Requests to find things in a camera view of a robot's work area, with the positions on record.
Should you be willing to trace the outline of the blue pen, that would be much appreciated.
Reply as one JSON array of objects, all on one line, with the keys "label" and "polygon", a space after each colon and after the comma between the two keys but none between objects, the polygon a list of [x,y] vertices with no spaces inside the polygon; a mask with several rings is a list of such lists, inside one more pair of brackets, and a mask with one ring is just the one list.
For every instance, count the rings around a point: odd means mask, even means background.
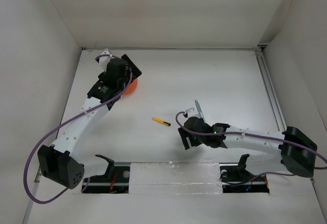
[{"label": "blue pen", "polygon": [[199,118],[203,119],[203,121],[205,122],[204,114],[202,112],[202,109],[201,109],[201,106],[200,106],[198,100],[195,100],[195,106],[196,106]]}]

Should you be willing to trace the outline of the yellow utility knife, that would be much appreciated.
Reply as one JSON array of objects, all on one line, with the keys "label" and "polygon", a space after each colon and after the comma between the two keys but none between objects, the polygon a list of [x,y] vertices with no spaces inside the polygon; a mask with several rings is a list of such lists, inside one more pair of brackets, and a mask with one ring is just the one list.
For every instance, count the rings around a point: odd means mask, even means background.
[{"label": "yellow utility knife", "polygon": [[171,126],[171,123],[165,121],[165,120],[162,120],[162,119],[159,119],[159,118],[156,118],[156,117],[152,117],[152,120],[159,123],[159,124],[162,124],[164,126],[168,126],[170,127]]}]

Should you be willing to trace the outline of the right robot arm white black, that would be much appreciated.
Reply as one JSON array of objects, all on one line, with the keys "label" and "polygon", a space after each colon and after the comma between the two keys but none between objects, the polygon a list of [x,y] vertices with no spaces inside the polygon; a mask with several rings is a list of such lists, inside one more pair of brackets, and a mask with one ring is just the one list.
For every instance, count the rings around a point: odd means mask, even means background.
[{"label": "right robot arm white black", "polygon": [[186,150],[206,145],[259,151],[260,155],[254,157],[241,156],[236,174],[242,180],[266,171],[288,170],[305,178],[314,175],[317,145],[296,127],[289,126],[284,132],[262,133],[225,123],[210,126],[202,118],[189,117],[178,132]]}]

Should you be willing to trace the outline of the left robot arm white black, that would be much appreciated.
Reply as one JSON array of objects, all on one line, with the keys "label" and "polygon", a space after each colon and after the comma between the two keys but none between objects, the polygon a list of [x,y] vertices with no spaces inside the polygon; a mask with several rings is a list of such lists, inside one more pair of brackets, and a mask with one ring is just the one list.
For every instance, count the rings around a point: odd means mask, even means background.
[{"label": "left robot arm white black", "polygon": [[103,52],[96,62],[104,71],[87,93],[80,114],[62,136],[50,146],[42,145],[37,152],[41,174],[68,189],[93,176],[105,182],[112,179],[114,160],[97,154],[95,163],[83,163],[78,154],[95,125],[112,109],[127,86],[142,74],[126,54],[116,58]]}]

